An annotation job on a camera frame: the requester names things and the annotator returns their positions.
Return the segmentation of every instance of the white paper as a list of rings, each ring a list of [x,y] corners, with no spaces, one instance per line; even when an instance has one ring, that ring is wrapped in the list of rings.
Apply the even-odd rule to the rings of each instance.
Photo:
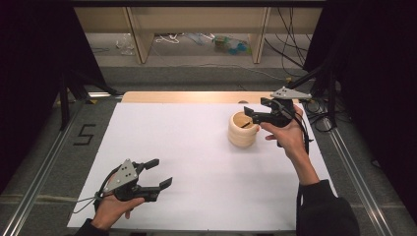
[[[277,231],[295,229],[298,178],[283,148],[260,130],[248,148],[227,139],[228,121],[243,104],[119,103],[104,135],[80,200],[98,191],[108,173],[130,158],[154,158],[138,184],[158,186],[173,177],[156,203],[122,216],[113,228],[144,231]],[[259,112],[270,108],[246,104]],[[304,115],[310,139],[314,135]],[[321,179],[329,179],[316,141],[310,158]],[[76,205],[80,209],[85,202]],[[93,205],[73,214],[68,227],[94,216]]]

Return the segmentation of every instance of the cup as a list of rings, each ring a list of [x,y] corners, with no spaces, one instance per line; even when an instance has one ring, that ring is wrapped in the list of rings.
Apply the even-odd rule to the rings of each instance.
[[[233,145],[247,148],[255,142],[258,130],[259,126],[252,118],[239,111],[230,116],[227,138]]]

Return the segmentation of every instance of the human hand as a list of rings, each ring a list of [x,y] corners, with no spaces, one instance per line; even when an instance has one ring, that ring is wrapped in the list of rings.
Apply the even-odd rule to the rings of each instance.
[[[106,195],[101,200],[91,225],[95,228],[107,231],[122,214],[125,214],[125,217],[129,219],[131,210],[144,202],[144,198],[136,198],[127,202],[121,202],[112,194]]]
[[[303,117],[303,110],[294,104],[295,119],[301,122]],[[290,158],[295,158],[303,152],[306,152],[304,147],[303,132],[300,125],[294,119],[285,127],[279,128],[271,123],[262,122],[261,128],[271,132],[271,135],[266,136],[266,140],[277,140],[279,145],[285,149],[285,154]]]

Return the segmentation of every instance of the table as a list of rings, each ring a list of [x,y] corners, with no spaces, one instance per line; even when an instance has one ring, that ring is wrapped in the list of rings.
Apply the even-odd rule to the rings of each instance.
[[[229,116],[243,110],[237,102],[245,100],[247,106],[268,112],[259,105],[265,95],[269,92],[127,92],[116,106],[80,199],[93,195],[106,172],[123,161],[120,155],[138,162],[159,157],[159,166],[141,175],[139,184],[152,186],[172,175],[172,186],[156,203],[141,206],[113,228],[294,230],[298,178],[283,149],[265,141],[264,130],[244,149],[226,137]],[[310,143],[310,156],[320,178],[330,179],[315,142]],[[81,226],[91,214],[92,206],[73,214],[68,226]]]

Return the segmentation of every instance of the black sleeve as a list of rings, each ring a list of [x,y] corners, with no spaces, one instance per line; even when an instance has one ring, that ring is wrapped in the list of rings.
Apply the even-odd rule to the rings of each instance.
[[[349,202],[337,198],[328,180],[308,186],[300,186],[303,204],[299,213],[301,236],[356,236],[359,225]]]
[[[91,225],[91,219],[87,219],[83,226],[77,231],[74,236],[108,236],[107,231],[95,228]]]

